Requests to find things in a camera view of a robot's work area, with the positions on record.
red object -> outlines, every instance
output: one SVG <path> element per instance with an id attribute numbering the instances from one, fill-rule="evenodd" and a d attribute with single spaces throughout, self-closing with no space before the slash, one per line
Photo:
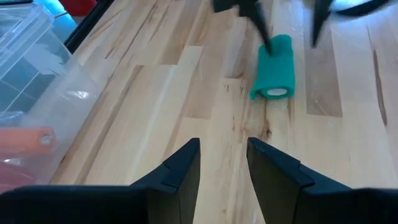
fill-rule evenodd
<path id="1" fill-rule="evenodd" d="M 87 16 L 94 8 L 96 0 L 59 0 L 71 16 Z"/>

tape roll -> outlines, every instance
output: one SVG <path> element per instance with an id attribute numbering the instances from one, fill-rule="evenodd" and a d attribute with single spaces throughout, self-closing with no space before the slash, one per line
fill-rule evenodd
<path id="1" fill-rule="evenodd" d="M 294 55 L 292 38 L 288 35 L 277 35 L 271 38 L 272 56 L 264 46 L 259 47 L 258 68 L 251 99 L 262 95 L 267 99 L 276 100 L 294 94 Z"/>

wooden surface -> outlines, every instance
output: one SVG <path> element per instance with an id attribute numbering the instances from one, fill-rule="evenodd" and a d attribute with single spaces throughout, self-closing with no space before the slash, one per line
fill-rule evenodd
<path id="1" fill-rule="evenodd" d="M 207 0 L 117 0 L 75 54 L 104 91 L 53 178 L 133 183 L 201 141 L 195 223 L 264 223 L 246 162 L 255 136 L 351 187 L 398 187 L 398 6 L 331 21 L 310 48 L 310 11 L 264 1 L 293 38 L 296 92 L 249 100 L 256 30 Z"/>

plastic storage box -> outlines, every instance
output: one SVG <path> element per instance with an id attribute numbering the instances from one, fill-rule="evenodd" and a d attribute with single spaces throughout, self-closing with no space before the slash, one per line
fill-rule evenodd
<path id="1" fill-rule="evenodd" d="M 47 184 L 98 89 L 41 4 L 0 6 L 0 192 Z"/>

